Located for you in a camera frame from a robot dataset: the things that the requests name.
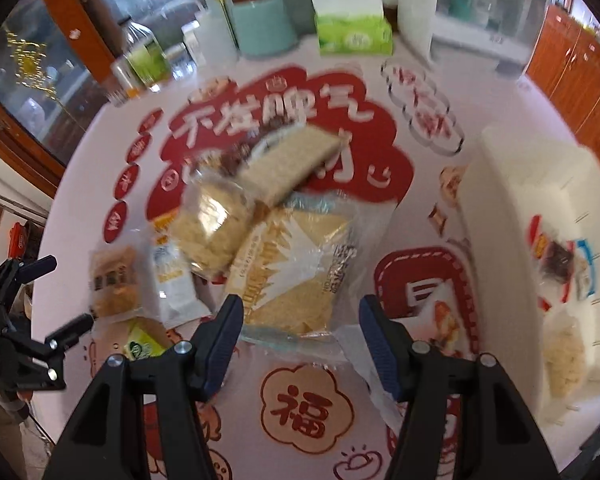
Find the white plastic container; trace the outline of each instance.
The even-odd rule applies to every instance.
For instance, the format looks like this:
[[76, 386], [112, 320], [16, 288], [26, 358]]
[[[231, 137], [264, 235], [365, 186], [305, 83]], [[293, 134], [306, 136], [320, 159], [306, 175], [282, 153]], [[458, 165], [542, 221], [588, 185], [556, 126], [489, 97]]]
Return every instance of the white plastic container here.
[[220, 12], [202, 10], [182, 27], [184, 43], [197, 67], [230, 68], [238, 61], [226, 19]]
[[[488, 128], [458, 199], [475, 259], [481, 348], [505, 367], [562, 469], [600, 423], [600, 164], [587, 148]], [[572, 294], [547, 316], [526, 241], [535, 214], [561, 239], [586, 238], [595, 253], [596, 294], [585, 301]], [[580, 324], [587, 377], [557, 400], [548, 391], [542, 330], [561, 308]]]
[[433, 41], [526, 65], [548, 0], [398, 0], [405, 41], [431, 63]]

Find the glass bottle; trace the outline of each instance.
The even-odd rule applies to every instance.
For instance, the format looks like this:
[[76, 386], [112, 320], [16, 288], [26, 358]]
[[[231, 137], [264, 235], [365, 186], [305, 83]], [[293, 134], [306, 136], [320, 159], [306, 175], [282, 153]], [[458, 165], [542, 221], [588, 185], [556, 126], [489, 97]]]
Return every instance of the glass bottle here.
[[157, 82], [170, 78], [169, 63], [151, 30], [133, 22], [130, 16], [119, 22], [119, 25], [123, 27], [125, 57], [140, 81], [150, 88]]

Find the metal screw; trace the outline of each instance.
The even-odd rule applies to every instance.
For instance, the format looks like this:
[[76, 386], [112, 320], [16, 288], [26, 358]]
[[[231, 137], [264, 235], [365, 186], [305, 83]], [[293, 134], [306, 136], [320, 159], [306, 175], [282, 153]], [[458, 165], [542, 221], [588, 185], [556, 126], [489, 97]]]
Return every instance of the metal screw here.
[[416, 352], [416, 354], [423, 354], [423, 355], [428, 354], [429, 350], [431, 350], [429, 343], [427, 343], [426, 341], [416, 341], [413, 343], [411, 348], [413, 349], [414, 352]]
[[496, 364], [498, 364], [496, 358], [491, 354], [482, 354], [480, 356], [480, 362], [487, 368], [493, 368]]
[[193, 346], [191, 346], [191, 343], [189, 341], [180, 341], [179, 343], [176, 343], [175, 351], [176, 354], [184, 355], [191, 352], [192, 348]]
[[110, 355], [107, 359], [107, 364], [109, 366], [118, 367], [125, 361], [125, 358], [122, 354], [113, 354]]

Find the gold decoration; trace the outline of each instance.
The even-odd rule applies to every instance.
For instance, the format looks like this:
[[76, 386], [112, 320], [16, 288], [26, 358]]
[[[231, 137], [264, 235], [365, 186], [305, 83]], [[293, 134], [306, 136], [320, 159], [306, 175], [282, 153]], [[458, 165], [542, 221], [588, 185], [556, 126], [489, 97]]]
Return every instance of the gold decoration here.
[[7, 30], [7, 44], [11, 48], [11, 58], [16, 63], [17, 83], [43, 91], [48, 97], [58, 101], [56, 88], [49, 81], [42, 67], [42, 62], [46, 58], [46, 44], [21, 40], [10, 30]]

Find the table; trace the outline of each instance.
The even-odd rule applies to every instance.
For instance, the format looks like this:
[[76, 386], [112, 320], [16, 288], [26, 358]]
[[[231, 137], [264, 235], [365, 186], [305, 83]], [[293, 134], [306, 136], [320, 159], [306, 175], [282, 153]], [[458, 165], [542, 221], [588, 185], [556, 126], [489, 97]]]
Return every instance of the table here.
[[[361, 296], [377, 293], [390, 316], [401, 318], [449, 281], [462, 338], [477, 352], [470, 244], [456, 202], [477, 135], [504, 121], [572, 137], [555, 111], [539, 106], [535, 87], [496, 78], [493, 62], [451, 51], [434, 75], [396, 43], [389, 59], [320, 57], [317, 40], [305, 38], [284, 56], [240, 60], [230, 78], [192, 77], [122, 108], [104, 107], [67, 168], [46, 224], [40, 255], [53, 254], [58, 269], [36, 282], [34, 337], [88, 311], [91, 251], [178, 206], [183, 168], [193, 154], [224, 148], [259, 121], [286, 112], [348, 141], [310, 189], [339, 189], [397, 207]], [[170, 335], [188, 337], [194, 328]], [[67, 390], [36, 394], [36, 413], [52, 437], [110, 352], [85, 337], [67, 355]], [[307, 393], [314, 402], [302, 405]], [[318, 398], [331, 402], [328, 409]], [[453, 412], [450, 406], [440, 469], [448, 478]], [[155, 416], [149, 403], [148, 451], [160, 478]], [[201, 417], [223, 480], [382, 478], [395, 447], [395, 435], [351, 365], [314, 366], [245, 343], [237, 346], [226, 386]], [[266, 465], [263, 456], [270, 457]]]

